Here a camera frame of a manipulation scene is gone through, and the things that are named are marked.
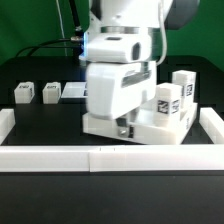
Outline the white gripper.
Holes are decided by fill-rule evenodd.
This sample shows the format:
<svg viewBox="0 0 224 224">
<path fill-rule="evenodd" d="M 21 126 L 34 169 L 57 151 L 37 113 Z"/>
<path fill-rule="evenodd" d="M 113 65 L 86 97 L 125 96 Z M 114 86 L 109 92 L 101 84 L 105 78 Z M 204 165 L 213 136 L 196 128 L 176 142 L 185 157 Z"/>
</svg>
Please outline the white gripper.
<svg viewBox="0 0 224 224">
<path fill-rule="evenodd" d="M 87 110 L 99 119 L 117 118 L 119 137 L 134 136 L 125 114 L 155 96 L 151 52 L 151 37 L 141 34 L 100 34 L 87 45 Z"/>
</svg>

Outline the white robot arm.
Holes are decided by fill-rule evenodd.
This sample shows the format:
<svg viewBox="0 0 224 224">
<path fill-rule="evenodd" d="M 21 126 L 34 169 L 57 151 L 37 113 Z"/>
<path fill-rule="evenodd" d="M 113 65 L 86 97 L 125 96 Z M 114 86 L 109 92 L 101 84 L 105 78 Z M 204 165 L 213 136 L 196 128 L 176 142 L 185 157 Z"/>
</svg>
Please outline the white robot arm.
<svg viewBox="0 0 224 224">
<path fill-rule="evenodd" d="M 90 0 L 85 43 L 88 134 L 130 138 L 140 107 L 156 93 L 168 30 L 197 13 L 200 0 Z"/>
</svg>

